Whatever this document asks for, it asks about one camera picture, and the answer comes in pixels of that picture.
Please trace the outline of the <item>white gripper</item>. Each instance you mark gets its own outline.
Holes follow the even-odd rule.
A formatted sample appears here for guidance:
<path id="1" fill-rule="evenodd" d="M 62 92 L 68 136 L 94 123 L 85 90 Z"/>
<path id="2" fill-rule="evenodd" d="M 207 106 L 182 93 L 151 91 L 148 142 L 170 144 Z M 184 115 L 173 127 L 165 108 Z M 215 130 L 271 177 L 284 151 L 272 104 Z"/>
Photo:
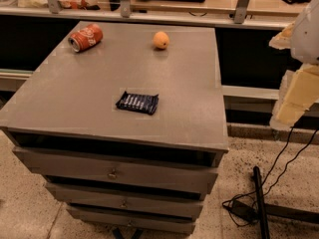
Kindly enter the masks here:
<path id="1" fill-rule="evenodd" d="M 276 130 L 289 129 L 319 99 L 319 0 L 311 0 L 295 23 L 275 35 L 269 46 L 290 48 L 291 56 L 305 63 L 296 72 L 284 74 L 269 122 Z"/>

